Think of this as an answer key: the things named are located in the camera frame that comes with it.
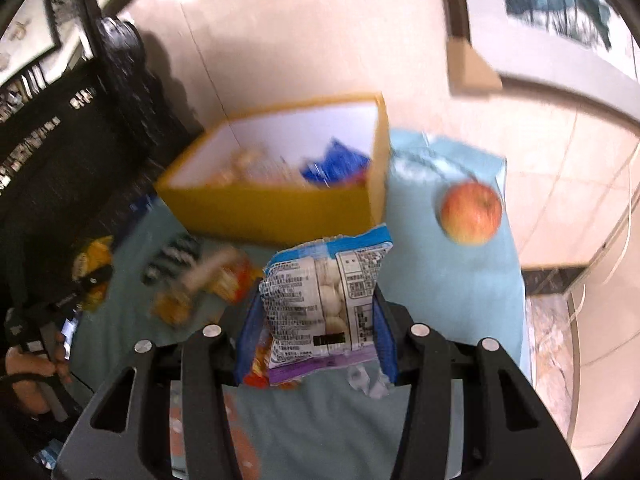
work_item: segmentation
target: red apple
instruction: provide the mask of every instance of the red apple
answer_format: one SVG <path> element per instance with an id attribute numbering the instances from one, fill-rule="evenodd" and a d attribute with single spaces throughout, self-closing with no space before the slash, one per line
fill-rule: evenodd
<path id="1" fill-rule="evenodd" d="M 440 209 L 440 224 L 455 243 L 482 245 L 502 220 L 502 201 L 489 186 L 475 181 L 451 186 Z"/>

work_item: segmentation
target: picture frame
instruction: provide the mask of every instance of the picture frame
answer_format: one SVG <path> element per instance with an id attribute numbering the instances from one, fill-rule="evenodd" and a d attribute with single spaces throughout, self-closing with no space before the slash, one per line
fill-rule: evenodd
<path id="1" fill-rule="evenodd" d="M 60 46 L 51 1 L 24 0 L 0 38 L 0 56 L 6 56 L 0 64 L 0 68 L 5 65 L 0 70 L 0 87 Z"/>
<path id="2" fill-rule="evenodd" d="M 634 40 L 639 37 L 640 20 L 635 7 L 625 0 L 560 2 L 561 5 L 558 0 L 524 0 L 524 6 L 519 8 L 517 0 L 446 0 L 450 34 L 466 37 L 479 57 L 502 78 L 570 92 L 640 121 L 640 50 Z M 598 33 L 591 23 L 594 20 L 584 11 L 593 10 L 585 7 L 590 2 L 597 2 L 593 13 L 598 16 L 601 12 L 601 21 L 612 20 L 613 15 L 617 23 L 625 23 L 632 40 L 631 55 L 635 56 L 629 66 L 615 66 L 602 56 L 601 51 L 609 52 L 615 46 L 614 36 L 607 37 L 602 27 L 603 33 Z M 526 12 L 527 3 L 532 10 L 522 19 L 516 14 L 522 9 Z M 552 8 L 554 12 L 570 14 L 567 21 L 561 17 L 559 28 L 564 25 L 573 36 L 558 33 L 549 25 L 546 19 Z M 572 27 L 588 28 L 588 34 L 583 38 Z"/>

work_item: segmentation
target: black baseboard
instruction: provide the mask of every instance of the black baseboard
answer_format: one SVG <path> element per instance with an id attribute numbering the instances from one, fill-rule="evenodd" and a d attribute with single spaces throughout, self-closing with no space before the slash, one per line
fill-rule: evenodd
<path id="1" fill-rule="evenodd" d="M 522 271 L 526 296 L 564 294 L 586 267 L 551 267 Z"/>

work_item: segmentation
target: yellow box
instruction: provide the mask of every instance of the yellow box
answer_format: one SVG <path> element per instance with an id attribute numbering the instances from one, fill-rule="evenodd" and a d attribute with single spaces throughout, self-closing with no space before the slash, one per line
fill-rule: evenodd
<path id="1" fill-rule="evenodd" d="M 156 183 L 158 195 L 191 232 L 292 246 L 325 236 L 357 235 L 382 221 L 389 157 L 380 94 L 318 98 L 232 116 L 202 134 Z M 239 148 L 260 147 L 293 167 L 322 158 L 331 138 L 370 156 L 366 186 L 208 186 Z"/>

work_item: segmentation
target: blue tablecloth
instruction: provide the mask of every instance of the blue tablecloth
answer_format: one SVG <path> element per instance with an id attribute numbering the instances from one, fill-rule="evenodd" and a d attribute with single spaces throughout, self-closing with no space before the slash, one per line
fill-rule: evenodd
<path id="1" fill-rule="evenodd" d="M 472 344 L 486 336 L 500 340 L 528 375 L 528 363 L 520 361 L 526 334 L 524 286 L 506 214 L 495 238 L 480 248 L 453 244 L 434 216 L 448 183 L 469 174 L 504 193 L 504 160 L 402 130 L 392 131 L 391 143 L 386 222 L 394 248 L 380 273 L 385 297 L 405 304 L 416 321 L 447 338 Z M 72 369 L 92 387 L 137 340 L 149 338 L 160 345 L 182 340 L 220 314 L 223 303 L 209 296 L 183 330 L 174 331 L 148 315 L 156 290 L 144 286 L 140 275 L 159 248 L 183 230 L 158 201 L 115 255 L 108 299 L 98 312 L 85 315 L 72 349 Z M 260 265 L 274 253 L 269 248 L 245 249 Z M 372 378 L 376 368 L 367 365 Z M 250 478 L 389 478 L 404 424 L 407 387 L 391 388 L 386 397 L 374 400 L 349 386 L 345 370 L 327 370 L 305 378 L 294 391 L 242 386 L 228 388 L 226 394 L 233 397 L 238 416 L 234 427 L 241 426 L 244 447 L 251 447 L 249 462 L 234 439 L 239 459 L 251 468 Z M 462 456 L 462 389 L 456 381 L 452 394 L 449 477 L 460 471 Z"/>

